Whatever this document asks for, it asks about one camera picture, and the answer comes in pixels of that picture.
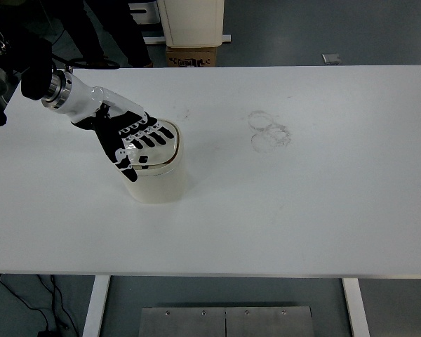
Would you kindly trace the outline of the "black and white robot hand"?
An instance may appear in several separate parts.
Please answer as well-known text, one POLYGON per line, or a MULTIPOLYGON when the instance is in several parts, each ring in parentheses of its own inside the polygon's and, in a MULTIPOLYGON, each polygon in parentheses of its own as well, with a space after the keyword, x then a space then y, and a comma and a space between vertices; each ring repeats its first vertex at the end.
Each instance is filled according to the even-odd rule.
POLYGON ((131 143, 137 149, 157 149, 173 140, 175 134, 165 122, 149 115, 143 107, 106 88, 85 85, 71 76, 68 99, 59 108, 73 125, 95 131, 108 159, 135 182, 138 175, 126 151, 131 143))

